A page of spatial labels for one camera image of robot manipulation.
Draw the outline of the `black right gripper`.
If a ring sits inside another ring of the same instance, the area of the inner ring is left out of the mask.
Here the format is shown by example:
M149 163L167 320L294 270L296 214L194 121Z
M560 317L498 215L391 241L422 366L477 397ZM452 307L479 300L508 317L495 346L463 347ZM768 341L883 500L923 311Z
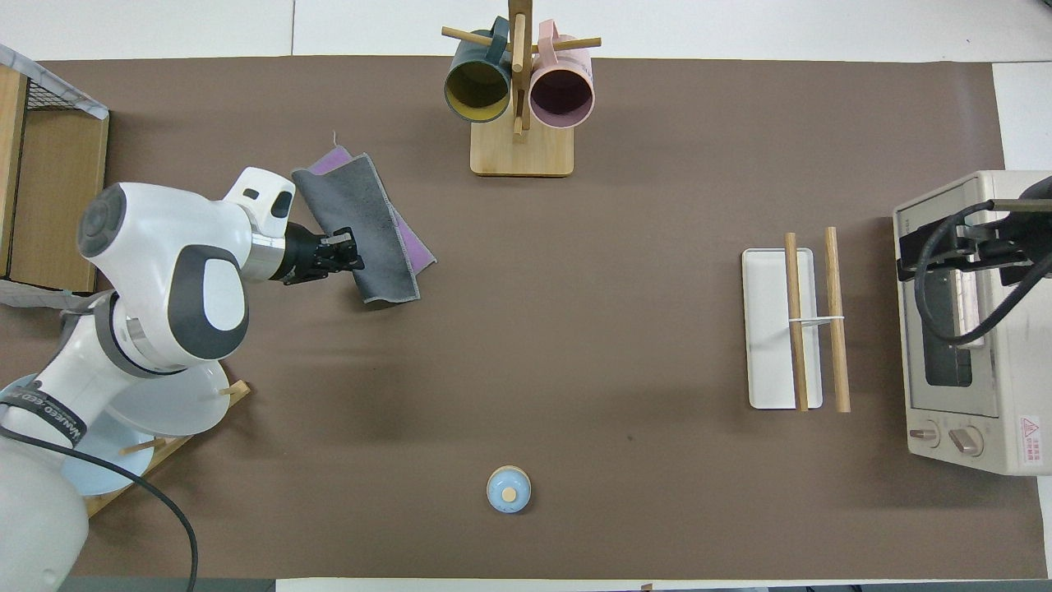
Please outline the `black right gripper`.
M937 222L937 267L977 272L1000 267L1028 266L1028 215L1010 212L988 224L966 224L958 212ZM932 233L909 233L897 239L897 279L913 280L920 251Z

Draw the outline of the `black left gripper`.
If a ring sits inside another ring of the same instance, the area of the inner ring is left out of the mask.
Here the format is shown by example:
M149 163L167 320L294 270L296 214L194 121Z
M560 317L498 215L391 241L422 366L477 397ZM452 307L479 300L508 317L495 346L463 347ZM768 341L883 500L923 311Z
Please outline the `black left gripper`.
M353 231L339 231L328 237L315 234L303 225L290 224L284 239L284 285L304 284L365 267L356 251Z

